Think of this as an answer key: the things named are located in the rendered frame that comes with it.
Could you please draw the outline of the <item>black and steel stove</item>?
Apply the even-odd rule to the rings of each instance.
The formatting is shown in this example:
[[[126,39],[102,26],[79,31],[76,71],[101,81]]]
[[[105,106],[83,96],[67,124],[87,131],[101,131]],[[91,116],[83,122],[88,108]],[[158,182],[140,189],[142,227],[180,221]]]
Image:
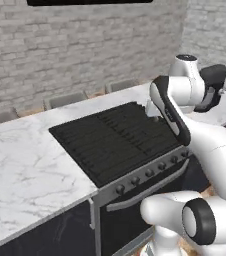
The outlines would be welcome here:
[[[98,256],[100,208],[171,167],[180,169],[189,160],[189,155],[182,157],[181,153],[188,150],[177,142],[166,121],[148,117],[145,108],[135,102],[51,127],[49,132],[98,188],[93,197]],[[177,163],[171,162],[172,156],[178,157]],[[158,169],[160,162],[166,164],[165,170]],[[154,171],[152,177],[146,177],[147,169]],[[140,178],[137,186],[131,183],[133,177]],[[125,186],[123,195],[116,193],[118,185]],[[134,241],[148,236],[149,229],[112,256],[124,256]]]

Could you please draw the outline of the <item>black range hood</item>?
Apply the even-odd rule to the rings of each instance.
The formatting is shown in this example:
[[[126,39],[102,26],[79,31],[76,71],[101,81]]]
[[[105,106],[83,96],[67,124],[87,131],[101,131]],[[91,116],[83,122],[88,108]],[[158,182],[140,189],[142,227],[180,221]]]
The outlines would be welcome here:
[[[106,4],[131,4],[152,3],[153,0],[26,0],[28,6],[78,6],[78,5],[106,5]]]

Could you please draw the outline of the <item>black oven door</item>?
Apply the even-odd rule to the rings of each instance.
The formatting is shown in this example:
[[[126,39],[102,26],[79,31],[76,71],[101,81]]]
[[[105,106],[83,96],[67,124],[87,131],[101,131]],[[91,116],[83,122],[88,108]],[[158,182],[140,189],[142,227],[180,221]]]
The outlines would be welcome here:
[[[154,183],[163,180],[176,171],[177,169],[174,167],[165,170],[147,182],[140,184],[132,191],[128,191],[123,196],[113,200],[112,204],[128,200],[138,195],[142,191],[151,187]],[[167,184],[149,196],[158,193],[180,191],[182,189],[185,174],[186,169],[185,172],[173,182]],[[101,256],[112,256],[144,231],[149,229],[149,225],[144,222],[140,215],[141,201],[131,207],[117,211],[108,212],[106,206],[100,208]]]

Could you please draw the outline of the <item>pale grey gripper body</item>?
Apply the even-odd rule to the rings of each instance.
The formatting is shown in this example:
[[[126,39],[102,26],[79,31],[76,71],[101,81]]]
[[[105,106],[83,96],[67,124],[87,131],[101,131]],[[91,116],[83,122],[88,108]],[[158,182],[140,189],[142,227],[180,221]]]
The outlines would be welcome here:
[[[156,117],[161,115],[158,108],[154,105],[154,103],[150,99],[147,100],[145,113],[148,117]]]

